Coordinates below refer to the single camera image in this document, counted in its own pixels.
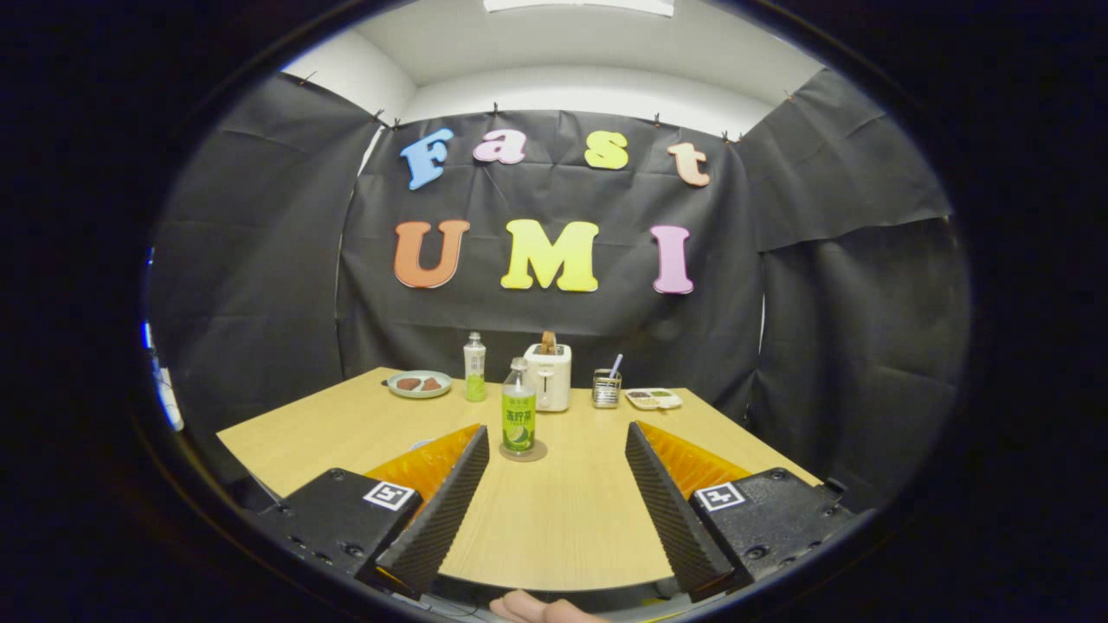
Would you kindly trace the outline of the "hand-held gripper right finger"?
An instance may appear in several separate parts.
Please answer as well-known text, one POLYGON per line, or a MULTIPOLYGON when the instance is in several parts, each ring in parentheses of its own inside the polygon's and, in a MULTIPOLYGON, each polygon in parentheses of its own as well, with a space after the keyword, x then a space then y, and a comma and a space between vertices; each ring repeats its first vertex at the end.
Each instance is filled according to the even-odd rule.
POLYGON ((831 543, 856 514, 783 466, 751 472, 645 421, 625 457, 673 576, 693 601, 748 588, 831 543))

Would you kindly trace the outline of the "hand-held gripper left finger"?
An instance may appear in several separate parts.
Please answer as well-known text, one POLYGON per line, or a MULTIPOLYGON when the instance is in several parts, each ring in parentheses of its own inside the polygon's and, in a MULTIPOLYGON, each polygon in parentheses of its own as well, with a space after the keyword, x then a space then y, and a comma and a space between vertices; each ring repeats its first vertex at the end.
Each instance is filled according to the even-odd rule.
POLYGON ((367 473, 325 470, 257 522, 310 564, 416 600, 435 582, 488 457, 488 428, 473 423, 367 473))

